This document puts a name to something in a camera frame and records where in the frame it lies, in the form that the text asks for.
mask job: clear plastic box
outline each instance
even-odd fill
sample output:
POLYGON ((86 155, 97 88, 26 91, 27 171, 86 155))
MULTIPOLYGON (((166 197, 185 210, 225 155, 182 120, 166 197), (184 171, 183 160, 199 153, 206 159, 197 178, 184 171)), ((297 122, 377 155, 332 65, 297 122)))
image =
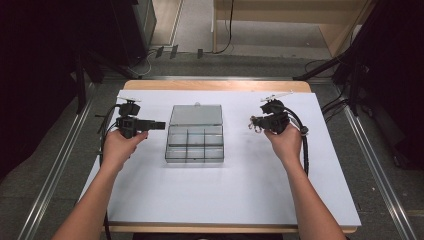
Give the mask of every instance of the clear plastic box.
POLYGON ((165 159, 168 163, 223 162, 221 105, 175 105, 165 159))

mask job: black stand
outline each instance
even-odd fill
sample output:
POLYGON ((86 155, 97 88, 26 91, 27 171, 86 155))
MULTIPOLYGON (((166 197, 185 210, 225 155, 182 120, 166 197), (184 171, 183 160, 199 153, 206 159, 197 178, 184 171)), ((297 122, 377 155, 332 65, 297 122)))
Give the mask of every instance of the black stand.
POLYGON ((78 96, 78 109, 79 114, 87 103, 86 91, 85 91, 85 80, 84 80, 84 69, 90 76, 92 82, 101 83, 103 81, 104 74, 99 68, 97 63, 103 64, 115 72, 121 74, 126 79, 135 79, 139 76, 134 77, 131 73, 120 68, 116 64, 102 57, 100 54, 90 51, 78 49, 75 52, 75 67, 77 77, 77 96, 78 96))
POLYGON ((361 30, 358 32, 358 35, 352 42, 351 46, 339 56, 325 62, 324 64, 318 66, 317 68, 307 72, 306 74, 298 77, 293 77, 293 80, 306 81, 321 72, 339 64, 336 72, 334 73, 332 80, 335 84, 346 83, 348 81, 349 75, 352 76, 349 100, 348 105, 355 116, 357 116, 356 103, 359 93, 359 85, 361 80, 366 73, 366 67, 363 64, 362 60, 362 46, 365 43, 365 37, 369 34, 370 26, 375 24, 377 19, 380 17, 381 13, 384 12, 386 1, 378 1, 369 15, 368 19, 362 26, 361 30))

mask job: white tabletop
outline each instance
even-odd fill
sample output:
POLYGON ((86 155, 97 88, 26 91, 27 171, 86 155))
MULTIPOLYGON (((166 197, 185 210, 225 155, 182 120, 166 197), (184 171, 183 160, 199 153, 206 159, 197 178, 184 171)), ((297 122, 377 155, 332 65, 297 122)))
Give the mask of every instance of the white tabletop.
MULTIPOLYGON (((248 128, 250 116, 263 115, 259 100, 271 94, 278 92, 121 90, 121 96, 142 99, 138 118, 165 121, 167 128, 151 130, 126 162, 109 202, 109 221, 297 225, 281 162, 265 135, 248 128), (224 162, 167 163, 172 107, 196 102, 222 105, 224 162)), ((360 226, 315 94, 294 93, 280 100, 309 128, 309 178, 318 194, 341 226, 360 226)), ((83 192, 97 171, 96 160, 83 192)))

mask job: finger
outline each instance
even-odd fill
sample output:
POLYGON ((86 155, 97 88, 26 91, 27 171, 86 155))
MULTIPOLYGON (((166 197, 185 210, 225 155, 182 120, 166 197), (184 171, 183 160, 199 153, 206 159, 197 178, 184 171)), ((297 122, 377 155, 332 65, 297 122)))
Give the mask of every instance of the finger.
POLYGON ((137 133, 137 135, 135 135, 132 138, 132 141, 134 141, 136 144, 139 144, 141 141, 143 141, 144 139, 146 139, 148 135, 149 135, 149 132, 148 131, 144 131, 142 133, 137 133))
POLYGON ((115 130, 113 130, 113 131, 110 131, 110 132, 108 132, 107 133, 107 135, 116 135, 116 134, 120 134, 120 132, 119 132, 119 130, 118 129, 115 129, 115 130))
POLYGON ((269 140, 271 140, 271 139, 275 136, 275 133, 273 133, 272 131, 270 131, 270 130, 268 130, 268 129, 265 129, 264 133, 265 133, 265 136, 266 136, 269 140))
POLYGON ((287 124, 286 129, 290 129, 290 128, 296 128, 296 129, 298 129, 297 126, 296 125, 293 125, 293 123, 291 123, 291 122, 290 122, 290 124, 287 124))

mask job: person's right hand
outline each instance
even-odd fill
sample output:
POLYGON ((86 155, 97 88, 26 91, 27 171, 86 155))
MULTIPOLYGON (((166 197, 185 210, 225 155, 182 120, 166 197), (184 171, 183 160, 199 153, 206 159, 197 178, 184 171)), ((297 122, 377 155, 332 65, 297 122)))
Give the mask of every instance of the person's right hand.
POLYGON ((124 138, 119 130, 109 132, 103 150, 102 167, 110 168, 119 172, 124 166, 125 161, 137 148, 137 144, 147 138, 149 132, 137 133, 130 139, 124 138))
POLYGON ((302 138, 296 127, 288 124, 281 134, 265 130, 265 135, 271 141, 275 154, 281 160, 286 170, 289 167, 302 167, 300 164, 302 138))

